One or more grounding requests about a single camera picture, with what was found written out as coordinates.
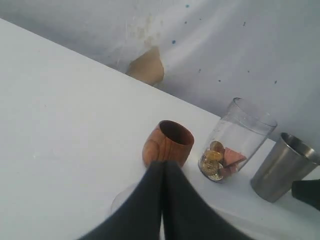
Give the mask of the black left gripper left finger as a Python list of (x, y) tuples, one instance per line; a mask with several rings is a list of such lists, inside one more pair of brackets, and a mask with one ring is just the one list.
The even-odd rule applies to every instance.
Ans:
[(158, 240), (165, 164), (153, 162), (124, 203), (81, 240)]

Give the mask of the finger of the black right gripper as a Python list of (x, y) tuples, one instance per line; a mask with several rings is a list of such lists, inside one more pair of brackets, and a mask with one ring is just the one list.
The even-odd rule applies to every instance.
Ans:
[(320, 180), (296, 180), (291, 185), (292, 196), (315, 209), (320, 209)]

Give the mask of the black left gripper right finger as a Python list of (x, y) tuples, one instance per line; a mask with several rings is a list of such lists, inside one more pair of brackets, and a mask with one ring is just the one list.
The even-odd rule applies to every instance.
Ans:
[(166, 240), (251, 240), (197, 193), (174, 161), (163, 164), (162, 217)]

